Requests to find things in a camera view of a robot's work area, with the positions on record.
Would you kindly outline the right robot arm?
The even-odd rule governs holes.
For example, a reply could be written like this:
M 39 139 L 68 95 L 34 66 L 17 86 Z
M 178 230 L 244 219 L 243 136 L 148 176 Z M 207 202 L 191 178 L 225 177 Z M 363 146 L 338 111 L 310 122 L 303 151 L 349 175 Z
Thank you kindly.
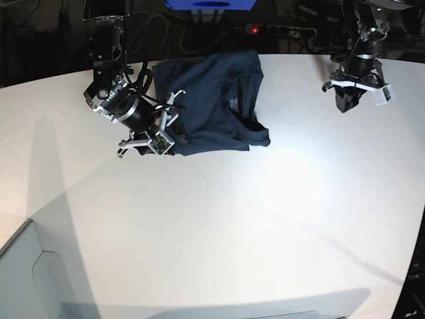
M 129 129 L 128 138 L 119 143 L 119 158 L 130 149 L 163 156 L 175 145 L 166 129 L 185 110 L 175 103 L 185 91 L 171 92 L 165 101 L 148 96 L 153 74 L 146 64 L 136 81 L 131 80 L 133 68 L 127 64 L 125 24 L 130 15 L 131 1 L 84 2 L 83 20 L 94 27 L 88 41 L 93 81 L 84 97 L 95 113 Z

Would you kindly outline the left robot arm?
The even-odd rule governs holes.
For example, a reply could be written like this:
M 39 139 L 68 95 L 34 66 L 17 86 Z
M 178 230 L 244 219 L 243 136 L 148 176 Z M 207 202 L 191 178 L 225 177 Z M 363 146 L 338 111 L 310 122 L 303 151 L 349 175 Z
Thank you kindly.
M 390 31 L 387 11 L 403 11 L 423 5 L 423 1 L 342 1 L 341 10 L 346 48 L 331 55 L 338 69 L 329 75 L 322 91 L 335 90 L 336 106 L 341 113 L 356 107 L 362 95 L 371 92 L 377 106 L 395 99 L 392 86 L 384 79 L 378 60 L 379 43 Z

